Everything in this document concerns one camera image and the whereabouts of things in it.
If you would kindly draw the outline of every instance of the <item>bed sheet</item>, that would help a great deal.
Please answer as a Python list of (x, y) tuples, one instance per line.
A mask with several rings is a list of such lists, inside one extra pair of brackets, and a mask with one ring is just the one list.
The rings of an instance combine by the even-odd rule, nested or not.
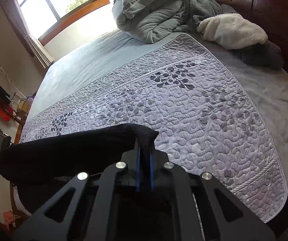
[[(27, 120), (122, 64), (171, 41), (173, 33), (145, 44), (119, 30), (105, 34), (55, 62), (48, 70)], [(288, 183), (288, 74), (244, 64), (216, 43), (190, 34), (217, 57), (249, 94), (267, 124)]]

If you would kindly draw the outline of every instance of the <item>white fluffy blanket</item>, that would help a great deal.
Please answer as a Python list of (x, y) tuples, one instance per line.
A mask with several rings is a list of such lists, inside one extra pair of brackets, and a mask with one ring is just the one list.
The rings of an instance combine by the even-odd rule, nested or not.
[(220, 14), (205, 19), (197, 27), (197, 31), (202, 33), (204, 40), (214, 41), (227, 50), (264, 44), (268, 40), (260, 26), (237, 13)]

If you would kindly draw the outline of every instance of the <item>round metal bolt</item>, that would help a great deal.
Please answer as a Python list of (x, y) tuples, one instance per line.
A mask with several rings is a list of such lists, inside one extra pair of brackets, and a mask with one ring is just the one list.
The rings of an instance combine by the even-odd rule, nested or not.
[(119, 161), (119, 162), (116, 163), (116, 167), (119, 168), (119, 169), (125, 168), (126, 167), (126, 163), (122, 162), (122, 161)]
[(164, 163), (164, 168), (167, 168), (167, 169), (172, 169), (174, 167), (174, 164), (172, 162), (165, 162)]
[(88, 174), (86, 172), (81, 172), (77, 175), (77, 178), (79, 180), (84, 180), (84, 179), (87, 179), (88, 178)]
[(210, 180), (212, 178), (212, 174), (209, 172), (204, 172), (202, 174), (202, 178), (204, 178), (205, 180)]

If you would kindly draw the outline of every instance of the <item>white curtain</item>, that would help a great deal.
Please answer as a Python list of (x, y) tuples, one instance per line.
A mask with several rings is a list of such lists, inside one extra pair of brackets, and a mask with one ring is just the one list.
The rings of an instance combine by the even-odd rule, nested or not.
[(27, 41), (27, 44), (29, 45), (41, 65), (45, 69), (49, 67), (54, 62), (54, 58), (46, 51), (46, 49), (38, 41), (38, 39), (36, 39), (36, 37), (34, 37), (29, 31), (18, 1), (1, 0), (1, 6), (8, 19), (12, 22), (14, 27), (18, 29), (18, 31)]

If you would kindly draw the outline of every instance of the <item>red checkered bag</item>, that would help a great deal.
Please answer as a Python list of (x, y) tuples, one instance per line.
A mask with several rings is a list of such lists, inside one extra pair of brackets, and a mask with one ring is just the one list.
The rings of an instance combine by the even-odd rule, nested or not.
[(3, 217), (4, 217), (5, 224), (6, 224), (8, 230), (10, 230), (10, 229), (9, 229), (10, 225), (11, 225), (12, 223), (14, 223), (14, 222), (16, 221), (16, 219), (21, 218), (21, 216), (16, 216), (16, 215), (14, 215), (14, 214), (12, 213), (12, 211), (10, 211), (10, 210), (9, 210), (9, 211), (4, 211)]

